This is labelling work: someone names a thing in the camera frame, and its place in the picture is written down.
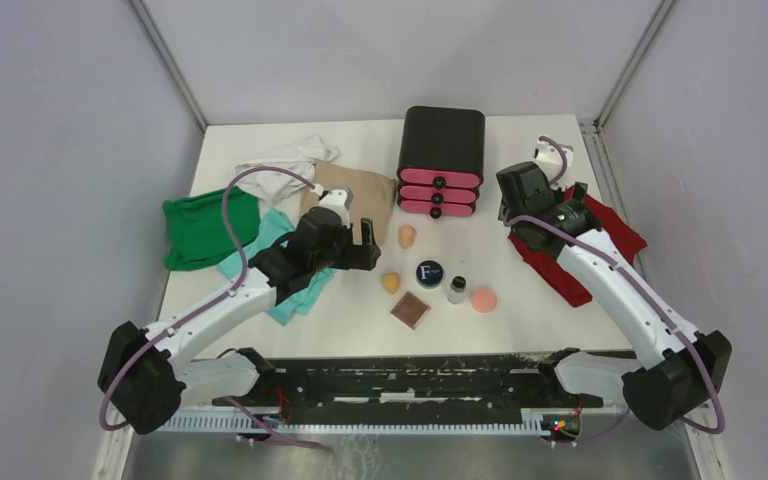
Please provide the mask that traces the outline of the small clear black-capped bottle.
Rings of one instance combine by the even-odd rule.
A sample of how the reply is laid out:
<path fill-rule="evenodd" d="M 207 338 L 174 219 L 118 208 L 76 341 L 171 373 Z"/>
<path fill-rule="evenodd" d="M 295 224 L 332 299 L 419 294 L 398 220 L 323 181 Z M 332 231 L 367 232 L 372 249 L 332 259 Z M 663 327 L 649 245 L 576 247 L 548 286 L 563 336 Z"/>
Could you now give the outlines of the small clear black-capped bottle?
<path fill-rule="evenodd" d="M 447 289 L 447 300 L 450 304 L 462 303 L 467 296 L 467 281 L 463 276 L 454 276 Z"/>

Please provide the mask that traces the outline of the pink bottom drawer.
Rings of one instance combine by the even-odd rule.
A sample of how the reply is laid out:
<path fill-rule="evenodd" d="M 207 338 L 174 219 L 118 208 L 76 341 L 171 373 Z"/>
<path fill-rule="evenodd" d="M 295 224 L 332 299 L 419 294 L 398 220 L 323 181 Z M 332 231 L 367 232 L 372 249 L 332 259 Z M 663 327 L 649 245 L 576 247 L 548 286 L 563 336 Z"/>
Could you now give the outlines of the pink bottom drawer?
<path fill-rule="evenodd" d="M 468 217 L 475 212 L 474 203 L 461 204 L 443 202 L 441 204 L 435 204 L 430 200 L 413 200 L 401 196 L 397 198 L 397 205 L 407 213 L 427 215 L 432 219 L 440 219 L 442 217 Z"/>

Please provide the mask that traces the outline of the peach gourd makeup sponge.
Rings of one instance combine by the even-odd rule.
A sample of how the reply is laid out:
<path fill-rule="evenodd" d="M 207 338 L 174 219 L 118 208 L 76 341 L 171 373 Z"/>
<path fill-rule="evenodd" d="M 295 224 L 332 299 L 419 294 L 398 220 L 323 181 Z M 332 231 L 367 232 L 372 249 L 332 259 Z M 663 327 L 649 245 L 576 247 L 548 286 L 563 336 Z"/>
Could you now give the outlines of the peach gourd makeup sponge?
<path fill-rule="evenodd" d="M 416 229 L 411 225 L 402 225 L 398 230 L 398 243 L 403 249 L 409 249 L 417 237 Z"/>

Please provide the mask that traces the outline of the orange teardrop makeup sponge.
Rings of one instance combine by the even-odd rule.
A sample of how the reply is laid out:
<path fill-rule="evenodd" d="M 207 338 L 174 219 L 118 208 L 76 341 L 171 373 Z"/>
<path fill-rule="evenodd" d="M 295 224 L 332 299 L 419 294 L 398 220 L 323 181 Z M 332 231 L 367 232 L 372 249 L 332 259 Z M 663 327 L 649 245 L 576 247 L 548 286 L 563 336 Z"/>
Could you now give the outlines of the orange teardrop makeup sponge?
<path fill-rule="evenodd" d="M 388 294 L 395 294 L 401 285 L 401 276 L 396 272 L 387 272 L 381 275 L 381 285 Z"/>

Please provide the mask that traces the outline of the dark blue round jar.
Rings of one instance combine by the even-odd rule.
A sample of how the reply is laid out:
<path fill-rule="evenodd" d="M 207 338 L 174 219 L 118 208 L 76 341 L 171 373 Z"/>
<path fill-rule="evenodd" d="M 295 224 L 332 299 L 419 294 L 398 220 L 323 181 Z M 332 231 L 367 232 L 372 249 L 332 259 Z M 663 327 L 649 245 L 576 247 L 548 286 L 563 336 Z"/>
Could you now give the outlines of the dark blue round jar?
<path fill-rule="evenodd" d="M 442 283 L 444 276 L 445 271 L 442 265 L 431 259 L 419 262 L 415 270 L 418 285 L 426 289 L 437 288 Z"/>

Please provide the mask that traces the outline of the white crumpled cloth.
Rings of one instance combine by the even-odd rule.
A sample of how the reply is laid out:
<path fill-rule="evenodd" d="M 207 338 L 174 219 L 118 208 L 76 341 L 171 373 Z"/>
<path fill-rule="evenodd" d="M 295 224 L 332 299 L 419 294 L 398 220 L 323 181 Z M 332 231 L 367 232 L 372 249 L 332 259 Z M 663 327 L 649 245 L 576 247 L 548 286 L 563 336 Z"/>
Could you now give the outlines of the white crumpled cloth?
<path fill-rule="evenodd" d="M 236 186 L 243 192 L 274 205 L 304 188 L 315 178 L 318 163 L 331 163 L 340 158 L 342 151 L 319 135 L 312 135 L 286 146 L 242 160 L 235 172 L 271 167 L 242 177 Z"/>

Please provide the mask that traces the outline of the beige folded cloth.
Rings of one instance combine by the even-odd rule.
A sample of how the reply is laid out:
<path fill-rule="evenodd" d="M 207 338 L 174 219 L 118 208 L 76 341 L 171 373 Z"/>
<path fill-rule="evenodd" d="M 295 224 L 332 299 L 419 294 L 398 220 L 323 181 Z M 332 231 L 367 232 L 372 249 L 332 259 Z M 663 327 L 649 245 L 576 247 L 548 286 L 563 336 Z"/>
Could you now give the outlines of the beige folded cloth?
<path fill-rule="evenodd" d="M 349 216 L 353 224 L 354 244 L 359 244 L 362 240 L 360 222 L 363 218 L 372 220 L 377 244 L 386 244 L 395 203 L 394 179 L 365 170 L 317 162 L 314 182 L 326 189 L 348 187 L 351 190 L 353 200 L 349 207 Z"/>

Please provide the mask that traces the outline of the teal cloth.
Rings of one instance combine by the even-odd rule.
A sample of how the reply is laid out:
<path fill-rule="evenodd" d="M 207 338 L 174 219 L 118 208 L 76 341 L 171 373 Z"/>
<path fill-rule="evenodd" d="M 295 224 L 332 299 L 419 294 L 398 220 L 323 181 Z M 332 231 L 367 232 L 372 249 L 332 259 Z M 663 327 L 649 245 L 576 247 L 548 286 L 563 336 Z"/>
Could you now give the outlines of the teal cloth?
<path fill-rule="evenodd" d="M 284 212 L 274 208 L 269 209 L 261 218 L 257 237 L 244 247 L 246 258 L 253 258 L 255 254 L 271 246 L 283 234 L 294 229 L 294 224 Z M 238 253 L 229 255 L 217 265 L 217 270 L 227 280 L 235 279 L 241 269 L 242 262 Z M 269 309 L 267 314 L 282 326 L 287 325 L 296 315 L 307 315 L 334 274 L 335 270 L 332 268 L 318 272 L 312 277 L 306 288 Z"/>

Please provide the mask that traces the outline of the black pink drawer organizer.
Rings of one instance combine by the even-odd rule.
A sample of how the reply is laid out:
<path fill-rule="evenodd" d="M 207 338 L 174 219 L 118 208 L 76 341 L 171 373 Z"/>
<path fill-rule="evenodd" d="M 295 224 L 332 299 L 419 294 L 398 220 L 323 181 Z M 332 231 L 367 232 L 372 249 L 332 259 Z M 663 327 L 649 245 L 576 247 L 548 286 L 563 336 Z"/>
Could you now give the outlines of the black pink drawer organizer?
<path fill-rule="evenodd" d="M 405 115 L 397 167 L 478 174 L 484 180 L 486 118 L 478 110 L 412 106 Z"/>

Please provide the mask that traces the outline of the red cloth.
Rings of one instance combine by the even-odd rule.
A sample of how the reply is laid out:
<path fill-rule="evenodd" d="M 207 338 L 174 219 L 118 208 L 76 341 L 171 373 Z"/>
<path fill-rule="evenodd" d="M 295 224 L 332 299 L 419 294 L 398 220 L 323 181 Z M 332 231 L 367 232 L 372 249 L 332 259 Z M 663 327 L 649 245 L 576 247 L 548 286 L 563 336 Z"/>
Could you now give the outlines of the red cloth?
<path fill-rule="evenodd" d="M 603 229 L 608 232 L 614 245 L 626 261 L 632 263 L 635 256 L 647 247 L 647 242 L 629 227 L 612 208 L 605 206 L 589 194 L 584 197 L 584 204 L 601 222 Z M 508 235 L 508 239 L 522 260 L 570 306 L 577 308 L 592 301 L 593 297 L 589 291 L 545 252 L 531 251 L 513 233 Z"/>

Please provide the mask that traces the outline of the pink top drawer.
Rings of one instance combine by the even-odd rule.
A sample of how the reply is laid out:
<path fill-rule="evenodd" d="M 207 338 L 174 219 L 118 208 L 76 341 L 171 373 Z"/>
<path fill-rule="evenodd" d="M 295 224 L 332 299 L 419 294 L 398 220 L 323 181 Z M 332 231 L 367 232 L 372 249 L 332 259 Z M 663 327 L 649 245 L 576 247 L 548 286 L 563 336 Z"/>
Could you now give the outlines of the pink top drawer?
<path fill-rule="evenodd" d="M 430 185 L 435 188 L 477 188 L 483 182 L 480 175 L 471 172 L 405 168 L 398 173 L 402 182 Z"/>

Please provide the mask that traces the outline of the pink round powder puff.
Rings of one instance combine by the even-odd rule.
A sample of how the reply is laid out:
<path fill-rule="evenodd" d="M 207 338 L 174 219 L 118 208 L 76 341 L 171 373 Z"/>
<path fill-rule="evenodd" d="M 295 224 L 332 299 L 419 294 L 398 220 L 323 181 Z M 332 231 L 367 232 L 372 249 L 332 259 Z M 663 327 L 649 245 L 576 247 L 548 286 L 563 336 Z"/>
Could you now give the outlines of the pink round powder puff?
<path fill-rule="evenodd" d="M 470 305 L 476 312 L 482 314 L 490 313 L 497 307 L 498 297 L 490 288 L 477 288 L 470 297 Z"/>

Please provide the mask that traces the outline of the brown square eyeshadow compact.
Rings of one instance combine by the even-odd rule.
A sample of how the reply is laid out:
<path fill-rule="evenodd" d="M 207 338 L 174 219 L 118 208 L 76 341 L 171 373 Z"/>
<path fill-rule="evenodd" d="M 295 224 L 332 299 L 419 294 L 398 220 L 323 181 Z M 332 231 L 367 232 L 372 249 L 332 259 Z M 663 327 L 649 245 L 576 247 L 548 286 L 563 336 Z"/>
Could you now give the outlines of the brown square eyeshadow compact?
<path fill-rule="evenodd" d="M 405 292 L 390 310 L 390 314 L 403 325 L 415 330 L 431 307 L 411 292 Z"/>

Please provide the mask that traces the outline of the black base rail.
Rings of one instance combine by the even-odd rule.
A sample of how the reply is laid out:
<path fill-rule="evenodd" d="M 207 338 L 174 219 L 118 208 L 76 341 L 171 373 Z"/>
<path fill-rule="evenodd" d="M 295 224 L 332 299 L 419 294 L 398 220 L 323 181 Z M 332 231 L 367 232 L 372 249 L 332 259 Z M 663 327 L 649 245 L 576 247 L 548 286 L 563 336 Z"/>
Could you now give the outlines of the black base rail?
<path fill-rule="evenodd" d="M 512 423 L 524 409 L 598 408 L 545 375 L 542 353 L 268 359 L 237 401 L 289 424 Z"/>

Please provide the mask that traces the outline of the green cloth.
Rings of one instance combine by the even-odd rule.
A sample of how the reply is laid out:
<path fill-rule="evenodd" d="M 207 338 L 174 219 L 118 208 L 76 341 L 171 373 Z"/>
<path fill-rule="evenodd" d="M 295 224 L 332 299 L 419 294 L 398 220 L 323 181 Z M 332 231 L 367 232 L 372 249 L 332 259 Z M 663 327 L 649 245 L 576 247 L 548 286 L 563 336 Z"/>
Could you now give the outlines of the green cloth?
<path fill-rule="evenodd" d="M 165 201 L 170 250 L 164 259 L 170 271 L 194 271 L 217 265 L 237 249 L 227 234 L 221 214 L 222 189 L 195 197 Z M 258 200 L 235 187 L 228 200 L 228 216 L 241 245 L 256 239 L 260 226 Z"/>

